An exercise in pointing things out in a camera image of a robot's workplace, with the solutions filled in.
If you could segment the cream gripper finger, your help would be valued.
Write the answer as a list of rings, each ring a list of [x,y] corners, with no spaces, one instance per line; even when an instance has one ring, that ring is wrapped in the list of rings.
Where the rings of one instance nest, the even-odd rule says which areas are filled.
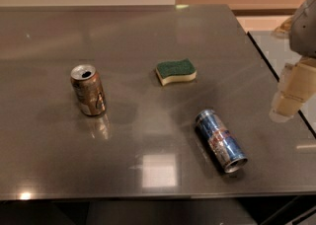
[[[270,118],[287,122],[316,93],[316,59],[301,57],[295,64],[286,63],[280,73]]]

